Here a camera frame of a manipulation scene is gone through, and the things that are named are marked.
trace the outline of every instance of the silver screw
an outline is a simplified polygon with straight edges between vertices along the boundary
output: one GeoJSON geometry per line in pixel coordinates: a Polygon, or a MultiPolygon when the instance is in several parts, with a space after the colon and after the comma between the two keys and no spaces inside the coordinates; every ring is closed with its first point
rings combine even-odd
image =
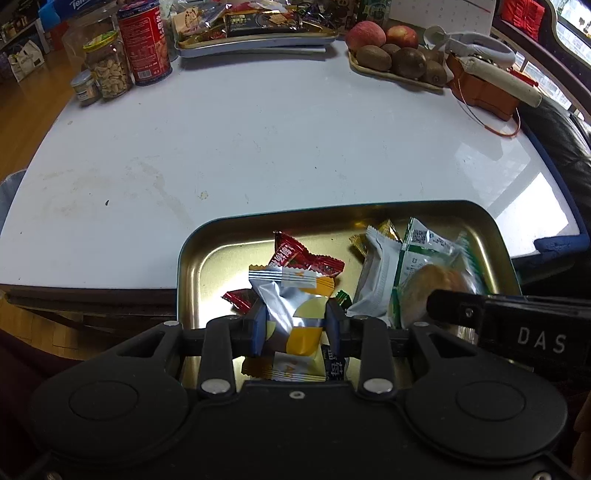
{"type": "Polygon", "coordinates": [[[230,390],[230,382],[223,378],[210,378],[201,384],[203,391],[217,395],[218,393],[226,393],[230,390]]]}
{"type": "Polygon", "coordinates": [[[386,380],[385,378],[370,378],[363,382],[363,387],[368,392],[380,394],[380,393],[388,393],[391,392],[394,388],[392,382],[390,380],[386,380]]]}
{"type": "Polygon", "coordinates": [[[290,392],[290,398],[293,398],[294,400],[301,400],[305,396],[306,394],[300,390],[294,390],[290,392]]]}

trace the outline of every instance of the fruit tray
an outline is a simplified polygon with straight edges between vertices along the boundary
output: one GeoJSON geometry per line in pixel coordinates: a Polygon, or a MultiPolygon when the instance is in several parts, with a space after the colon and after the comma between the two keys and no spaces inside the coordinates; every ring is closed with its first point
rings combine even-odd
{"type": "Polygon", "coordinates": [[[415,85],[417,87],[425,88],[427,90],[431,90],[432,92],[442,92],[443,88],[438,87],[436,85],[431,85],[430,83],[420,82],[419,80],[412,80],[407,79],[406,77],[401,77],[400,75],[396,75],[395,73],[390,72],[380,72],[379,70],[369,69],[367,67],[362,67],[357,63],[357,59],[355,55],[349,50],[349,64],[353,70],[356,70],[358,73],[362,73],[364,75],[372,75],[374,77],[382,77],[388,80],[394,80],[396,82],[404,82],[409,83],[410,85],[415,85]]]}

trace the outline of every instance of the orange wire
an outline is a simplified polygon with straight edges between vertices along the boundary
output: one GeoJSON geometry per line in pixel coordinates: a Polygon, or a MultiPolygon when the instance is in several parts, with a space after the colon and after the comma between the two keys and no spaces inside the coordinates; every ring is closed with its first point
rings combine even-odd
{"type": "Polygon", "coordinates": [[[503,132],[499,132],[498,130],[495,130],[492,127],[489,127],[487,124],[485,124],[482,120],[480,120],[476,116],[476,114],[472,111],[472,109],[470,108],[470,105],[467,104],[466,99],[464,98],[464,94],[462,93],[462,85],[460,84],[460,79],[457,80],[457,89],[460,92],[460,96],[462,97],[462,101],[464,102],[464,105],[466,105],[468,107],[468,111],[472,114],[474,119],[478,123],[480,123],[484,128],[486,128],[489,132],[493,132],[495,135],[499,135],[499,137],[505,137],[505,138],[512,138],[512,137],[516,136],[517,133],[519,133],[519,130],[521,129],[521,117],[519,116],[519,110],[517,108],[515,108],[515,113],[517,114],[517,128],[515,129],[515,131],[513,133],[505,134],[503,132]]]}

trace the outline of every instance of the red can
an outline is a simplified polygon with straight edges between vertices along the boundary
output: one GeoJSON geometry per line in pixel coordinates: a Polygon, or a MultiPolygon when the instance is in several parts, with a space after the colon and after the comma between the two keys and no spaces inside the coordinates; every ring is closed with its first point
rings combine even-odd
{"type": "Polygon", "coordinates": [[[125,5],[117,13],[119,29],[135,84],[151,85],[171,74],[160,2],[143,0],[125,5]]]}

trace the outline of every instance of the window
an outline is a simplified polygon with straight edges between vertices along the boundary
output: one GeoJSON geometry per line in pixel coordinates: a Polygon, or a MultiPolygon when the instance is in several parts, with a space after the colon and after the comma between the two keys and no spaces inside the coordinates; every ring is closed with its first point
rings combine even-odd
{"type": "MultiPolygon", "coordinates": [[[[580,0],[551,0],[556,13],[567,20],[574,28],[589,37],[591,30],[591,10],[580,0]]],[[[591,63],[591,47],[569,30],[569,25],[556,24],[556,33],[564,45],[575,55],[591,63]]]]}
{"type": "Polygon", "coordinates": [[[515,67],[517,67],[517,70],[521,70],[521,67],[523,66],[524,61],[525,61],[525,57],[521,53],[516,51],[515,52],[515,63],[513,65],[515,67]]]}
{"type": "Polygon", "coordinates": [[[524,72],[540,84],[539,87],[543,93],[556,100],[565,109],[568,110],[570,108],[571,102],[568,98],[566,98],[566,95],[563,94],[558,86],[540,70],[538,70],[532,63],[528,63],[525,66],[524,72]]]}

